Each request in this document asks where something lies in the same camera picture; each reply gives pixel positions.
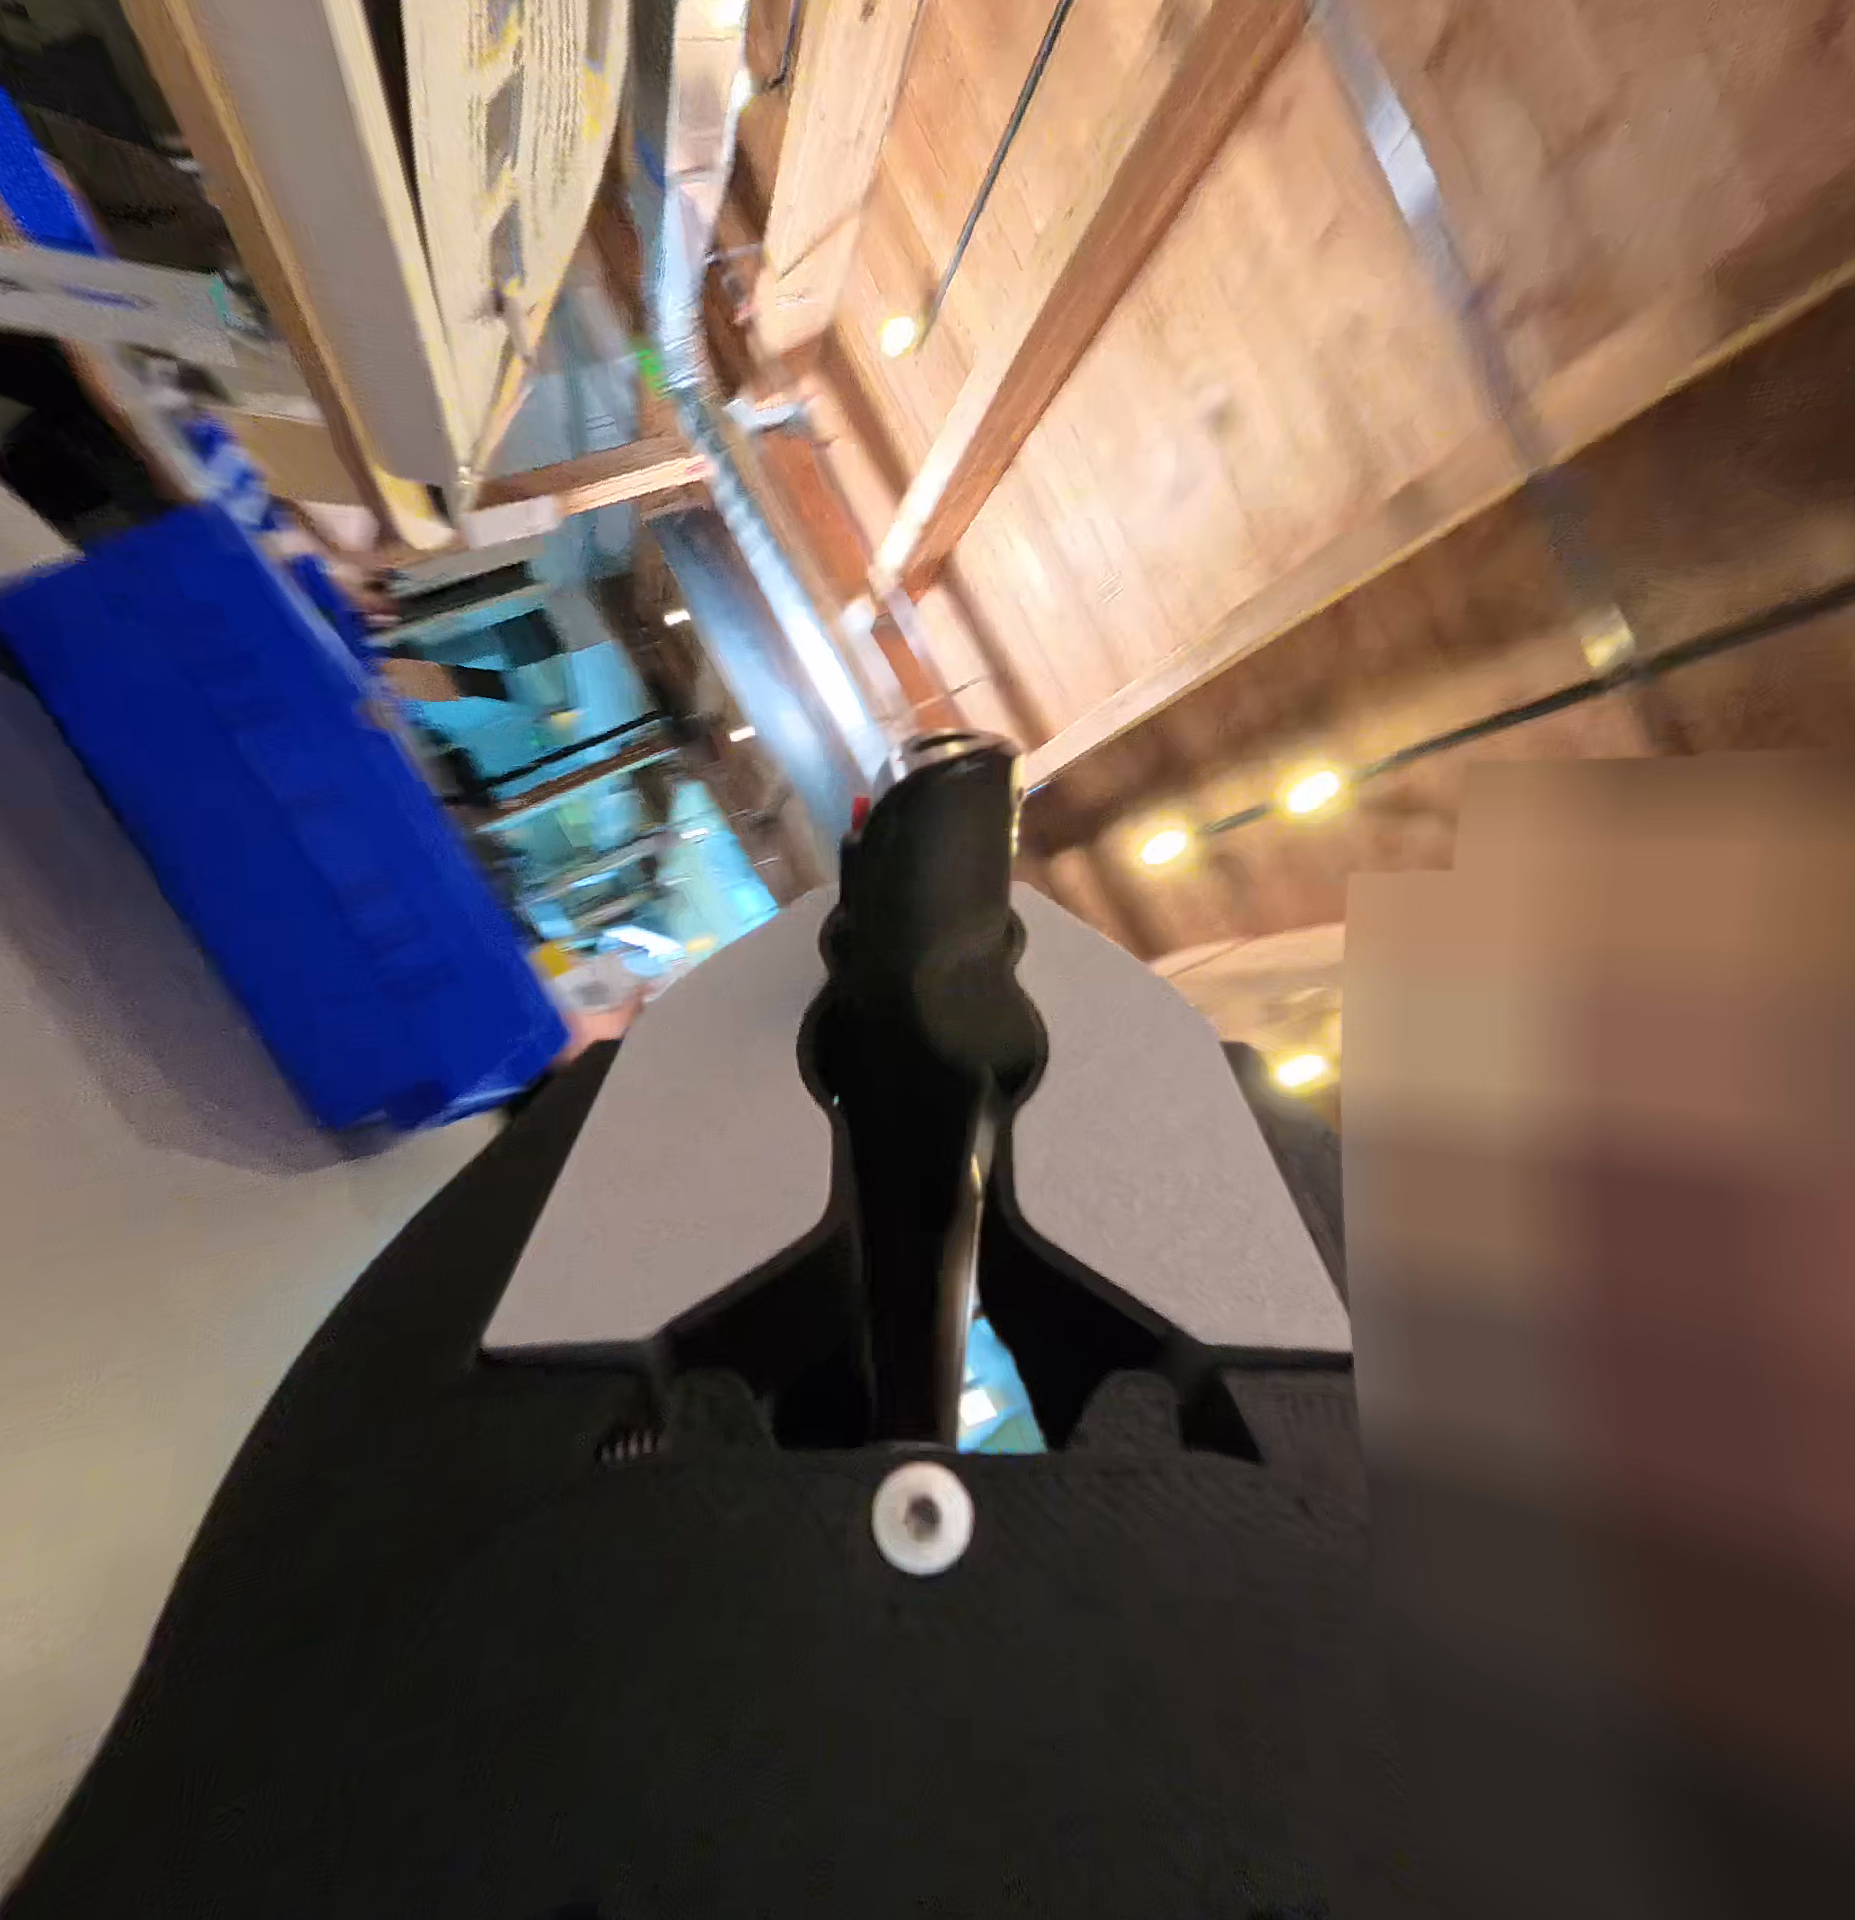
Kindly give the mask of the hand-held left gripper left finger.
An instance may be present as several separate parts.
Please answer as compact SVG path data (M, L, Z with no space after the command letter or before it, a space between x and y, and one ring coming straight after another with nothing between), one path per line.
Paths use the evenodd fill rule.
M481 1333L502 1366L725 1373L791 1448L870 1440L856 1167L813 1074L822 887L637 1020Z

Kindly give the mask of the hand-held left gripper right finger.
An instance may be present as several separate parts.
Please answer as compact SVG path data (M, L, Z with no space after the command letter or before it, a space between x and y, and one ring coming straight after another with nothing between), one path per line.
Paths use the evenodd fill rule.
M1334 1264L1215 1027L1124 949L1011 889L1042 1056L988 1178L988 1322L1050 1448L1116 1376L1187 1448L1249 1448L1236 1381L1348 1381Z

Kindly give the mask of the black remote control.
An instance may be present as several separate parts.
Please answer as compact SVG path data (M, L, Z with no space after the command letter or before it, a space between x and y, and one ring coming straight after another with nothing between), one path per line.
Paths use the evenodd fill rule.
M870 1427L955 1448L997 1139L1041 1064L1015 982L1018 751L912 741L842 854L823 1066L856 1189Z

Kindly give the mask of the blue plastic bin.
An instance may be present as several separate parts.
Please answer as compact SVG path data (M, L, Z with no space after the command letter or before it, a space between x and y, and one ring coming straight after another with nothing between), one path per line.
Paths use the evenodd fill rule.
M0 583L0 640L307 1116L489 1111L568 1030L371 682L219 506Z

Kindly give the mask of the wooden board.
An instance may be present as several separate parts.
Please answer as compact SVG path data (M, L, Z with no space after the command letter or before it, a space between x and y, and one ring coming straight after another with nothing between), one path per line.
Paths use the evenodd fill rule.
M460 545L446 334L365 4L127 2L352 498L404 555Z

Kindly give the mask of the white metal document stand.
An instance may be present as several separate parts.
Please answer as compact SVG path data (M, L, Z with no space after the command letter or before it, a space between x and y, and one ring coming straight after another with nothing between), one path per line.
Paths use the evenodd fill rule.
M0 68L71 50L62 115L196 168L355 498L420 546L479 437L422 186L485 26L456 2L0 4Z

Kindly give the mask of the printed instruction sheet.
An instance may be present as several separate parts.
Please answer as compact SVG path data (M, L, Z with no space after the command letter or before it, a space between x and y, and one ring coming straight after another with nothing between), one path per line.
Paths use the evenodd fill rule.
M627 2L403 2L414 188L461 404L525 362L606 174Z

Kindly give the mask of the small blue storage bin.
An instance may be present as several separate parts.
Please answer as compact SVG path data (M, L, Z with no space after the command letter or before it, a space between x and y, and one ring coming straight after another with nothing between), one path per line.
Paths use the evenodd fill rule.
M113 256L103 228L0 86L0 234L62 254Z

